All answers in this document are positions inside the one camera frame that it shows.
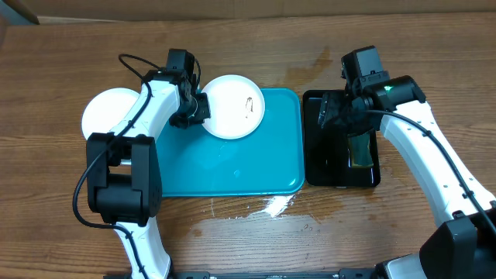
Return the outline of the white plate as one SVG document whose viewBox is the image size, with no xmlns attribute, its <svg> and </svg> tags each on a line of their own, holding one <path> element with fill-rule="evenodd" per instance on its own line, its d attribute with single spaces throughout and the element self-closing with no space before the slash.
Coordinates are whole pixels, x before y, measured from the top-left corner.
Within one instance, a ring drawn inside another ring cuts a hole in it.
<svg viewBox="0 0 496 279">
<path fill-rule="evenodd" d="M 85 139 L 92 133 L 107 133 L 126 116 L 139 94 L 128 88 L 111 88 L 96 95 L 81 117 L 81 131 Z"/>
<path fill-rule="evenodd" d="M 261 89 L 249 78 L 227 74 L 207 83 L 210 117 L 202 126 L 213 136 L 237 140 L 251 134 L 261 124 L 265 100 Z"/>
</svg>

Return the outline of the green yellow sponge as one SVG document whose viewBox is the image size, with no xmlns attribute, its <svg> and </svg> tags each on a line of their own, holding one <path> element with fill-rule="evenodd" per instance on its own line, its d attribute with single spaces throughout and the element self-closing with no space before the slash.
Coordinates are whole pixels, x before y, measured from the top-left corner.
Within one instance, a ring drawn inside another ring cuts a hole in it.
<svg viewBox="0 0 496 279">
<path fill-rule="evenodd" d="M 352 168 L 370 168 L 374 165 L 370 153 L 370 134 L 348 138 L 350 163 Z"/>
</svg>

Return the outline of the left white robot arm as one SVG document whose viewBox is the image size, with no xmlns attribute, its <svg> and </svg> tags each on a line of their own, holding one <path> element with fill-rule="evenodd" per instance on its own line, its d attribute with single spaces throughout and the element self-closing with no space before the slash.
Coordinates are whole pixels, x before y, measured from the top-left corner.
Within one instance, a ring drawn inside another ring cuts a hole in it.
<svg viewBox="0 0 496 279">
<path fill-rule="evenodd" d="M 199 92 L 200 74 L 156 69 L 140 77 L 141 91 L 115 102 L 125 115 L 87 138 L 87 168 L 76 189 L 88 186 L 88 206 L 102 217 L 100 229 L 117 233 L 131 263 L 131 278 L 168 278 L 171 258 L 157 225 L 162 178 L 156 141 L 170 124 L 186 129 L 210 116 Z"/>
</svg>

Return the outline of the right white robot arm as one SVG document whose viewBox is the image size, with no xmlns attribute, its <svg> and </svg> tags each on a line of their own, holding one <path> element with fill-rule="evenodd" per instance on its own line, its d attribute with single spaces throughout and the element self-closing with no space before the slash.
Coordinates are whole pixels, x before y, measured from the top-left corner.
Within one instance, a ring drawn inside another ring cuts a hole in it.
<svg viewBox="0 0 496 279">
<path fill-rule="evenodd" d="M 417 253 L 377 264 L 378 278 L 493 278 L 495 196 L 443 135 L 426 96 L 409 76 L 367 84 L 351 95 L 326 92 L 319 125 L 326 133 L 378 131 L 403 157 L 437 226 Z"/>
</svg>

